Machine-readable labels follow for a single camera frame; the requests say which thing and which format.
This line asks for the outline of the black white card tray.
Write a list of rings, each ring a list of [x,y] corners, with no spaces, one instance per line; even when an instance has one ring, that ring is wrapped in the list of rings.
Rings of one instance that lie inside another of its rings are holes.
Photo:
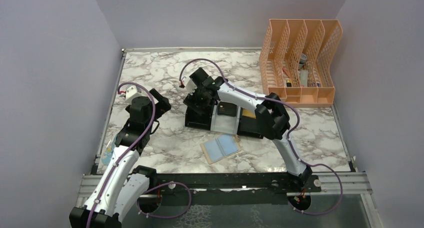
[[[210,113],[200,115],[187,108],[185,113],[186,127],[208,130],[231,135],[262,139],[256,119],[242,116],[242,109],[237,106],[236,117],[217,114],[218,104],[212,106]]]

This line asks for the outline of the orange plastic desk organizer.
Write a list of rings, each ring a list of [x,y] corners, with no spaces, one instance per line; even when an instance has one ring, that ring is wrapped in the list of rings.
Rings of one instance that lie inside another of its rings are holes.
[[[259,56],[263,92],[294,107],[331,107],[330,66],[342,34],[336,19],[270,19]],[[302,53],[307,61],[298,70]]]

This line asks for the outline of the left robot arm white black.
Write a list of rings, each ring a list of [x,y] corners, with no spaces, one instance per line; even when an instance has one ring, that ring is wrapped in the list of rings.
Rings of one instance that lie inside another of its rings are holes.
[[[142,96],[135,84],[127,87],[125,100],[129,103],[129,118],[112,141],[112,157],[98,185],[82,207],[74,207],[70,212],[73,228],[120,228],[136,196],[157,188],[156,178],[149,174],[136,174],[128,184],[125,181],[155,131],[153,122],[171,105],[155,89]]]

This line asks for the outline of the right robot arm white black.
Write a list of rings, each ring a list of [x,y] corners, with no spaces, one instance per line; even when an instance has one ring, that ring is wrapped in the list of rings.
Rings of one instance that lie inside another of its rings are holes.
[[[290,117],[277,94],[257,94],[237,88],[222,77],[213,79],[202,68],[179,80],[180,87],[188,91],[183,100],[187,106],[186,126],[236,134],[241,110],[248,110],[255,115],[256,131],[271,140],[281,154],[289,176],[289,187],[300,192],[308,186],[312,170],[301,162],[295,145],[287,139]],[[216,125],[218,105],[221,102],[235,105],[235,115],[231,122]]]

